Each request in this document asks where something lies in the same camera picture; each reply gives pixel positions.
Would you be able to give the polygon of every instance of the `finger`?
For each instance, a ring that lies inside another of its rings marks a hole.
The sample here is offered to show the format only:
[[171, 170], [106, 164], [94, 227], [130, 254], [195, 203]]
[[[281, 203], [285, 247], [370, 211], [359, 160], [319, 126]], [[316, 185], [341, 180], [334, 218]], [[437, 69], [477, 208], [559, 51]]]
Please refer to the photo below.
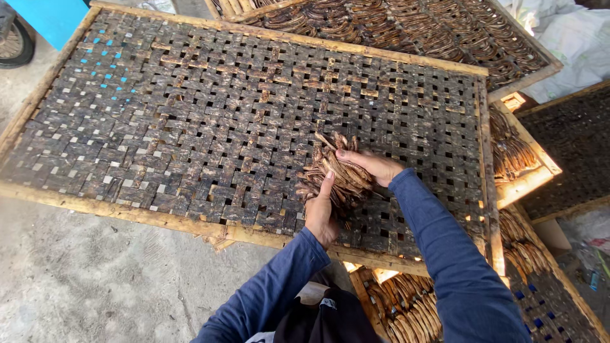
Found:
[[364, 156], [354, 151], [339, 149], [335, 151], [335, 155], [340, 160], [355, 163], [364, 169], [367, 169], [370, 165], [370, 156]]
[[332, 184], [334, 182], [335, 182], [335, 173], [332, 170], [329, 170], [328, 173], [326, 174], [326, 177], [324, 178], [324, 181], [322, 181], [322, 185], [320, 186], [320, 194], [318, 194], [318, 197], [330, 198]]

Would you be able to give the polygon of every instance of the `label on clothing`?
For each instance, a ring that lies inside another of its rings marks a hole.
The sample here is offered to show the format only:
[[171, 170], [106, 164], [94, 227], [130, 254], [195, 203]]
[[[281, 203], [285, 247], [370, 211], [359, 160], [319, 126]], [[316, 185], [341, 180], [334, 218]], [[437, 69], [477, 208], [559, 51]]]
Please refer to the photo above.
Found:
[[320, 302], [320, 307], [322, 307], [322, 305], [326, 305], [332, 309], [337, 309], [337, 305], [335, 304], [335, 301], [333, 299], [329, 299], [329, 298], [322, 299], [322, 301]]

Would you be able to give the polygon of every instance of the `blue sleeve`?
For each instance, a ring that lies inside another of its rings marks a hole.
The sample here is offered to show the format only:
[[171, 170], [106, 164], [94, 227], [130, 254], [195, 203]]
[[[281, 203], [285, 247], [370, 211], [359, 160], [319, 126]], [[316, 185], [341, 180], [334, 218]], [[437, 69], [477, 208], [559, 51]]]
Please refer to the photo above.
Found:
[[390, 183], [434, 280], [448, 342], [531, 342], [511, 291], [412, 168]]
[[311, 276], [330, 263], [318, 240], [303, 228], [216, 310], [191, 343], [242, 343], [261, 332], [268, 320], [279, 323]]

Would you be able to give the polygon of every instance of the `woven bamboo mat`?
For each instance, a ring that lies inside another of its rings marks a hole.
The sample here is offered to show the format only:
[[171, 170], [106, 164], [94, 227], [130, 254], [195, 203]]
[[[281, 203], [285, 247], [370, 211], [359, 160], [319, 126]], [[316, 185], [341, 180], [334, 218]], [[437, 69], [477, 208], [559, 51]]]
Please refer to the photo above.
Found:
[[[102, 9], [1, 177], [292, 236], [304, 225], [296, 172], [316, 131], [339, 131], [414, 167], [480, 243], [484, 97], [466, 72]], [[339, 242], [418, 256], [396, 199], [379, 192]]]

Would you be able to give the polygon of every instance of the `plastic bag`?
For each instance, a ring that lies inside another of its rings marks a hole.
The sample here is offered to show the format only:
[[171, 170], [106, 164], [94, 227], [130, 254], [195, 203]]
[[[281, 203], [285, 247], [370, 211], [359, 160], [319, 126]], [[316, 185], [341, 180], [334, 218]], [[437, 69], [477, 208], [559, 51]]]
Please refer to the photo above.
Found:
[[538, 41], [563, 64], [550, 78], [522, 90], [538, 103], [577, 92], [610, 77], [610, 10], [581, 6], [567, 14], [541, 18], [534, 32]]

